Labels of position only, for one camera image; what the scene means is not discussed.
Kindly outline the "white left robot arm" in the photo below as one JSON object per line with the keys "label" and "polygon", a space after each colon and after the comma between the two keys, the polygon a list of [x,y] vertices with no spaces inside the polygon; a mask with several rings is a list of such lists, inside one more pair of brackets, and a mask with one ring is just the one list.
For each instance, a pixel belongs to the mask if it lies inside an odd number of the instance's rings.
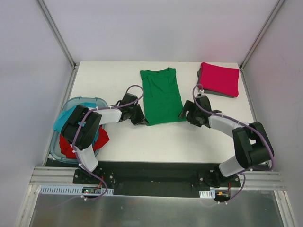
{"label": "white left robot arm", "polygon": [[149,123],[138,101],[136,95],[125,93],[122,100],[114,105],[98,107],[95,103],[78,104],[56,120],[54,130],[71,145],[79,166],[85,170],[83,177],[88,183],[95,184],[100,179],[93,145],[97,142],[96,134],[101,125],[126,120],[135,126]]}

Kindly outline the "green t shirt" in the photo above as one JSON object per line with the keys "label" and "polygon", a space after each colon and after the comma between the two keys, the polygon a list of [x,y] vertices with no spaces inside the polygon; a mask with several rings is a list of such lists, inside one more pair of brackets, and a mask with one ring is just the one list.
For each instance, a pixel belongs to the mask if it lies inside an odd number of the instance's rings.
{"label": "green t shirt", "polygon": [[182,122],[178,116],[183,104],[178,88],[176,69],[166,68],[160,71],[140,71],[144,91],[144,113],[148,126]]}

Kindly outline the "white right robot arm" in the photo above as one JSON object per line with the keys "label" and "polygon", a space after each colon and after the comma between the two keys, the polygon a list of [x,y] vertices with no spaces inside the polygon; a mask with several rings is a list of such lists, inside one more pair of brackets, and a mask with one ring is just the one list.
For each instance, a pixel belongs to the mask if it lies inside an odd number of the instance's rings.
{"label": "white right robot arm", "polygon": [[230,176],[274,159],[274,151],[263,125],[259,122],[245,124],[219,110],[213,110],[205,95],[187,100],[178,116],[197,127],[218,130],[233,139],[235,155],[216,167],[213,181],[225,186]]}

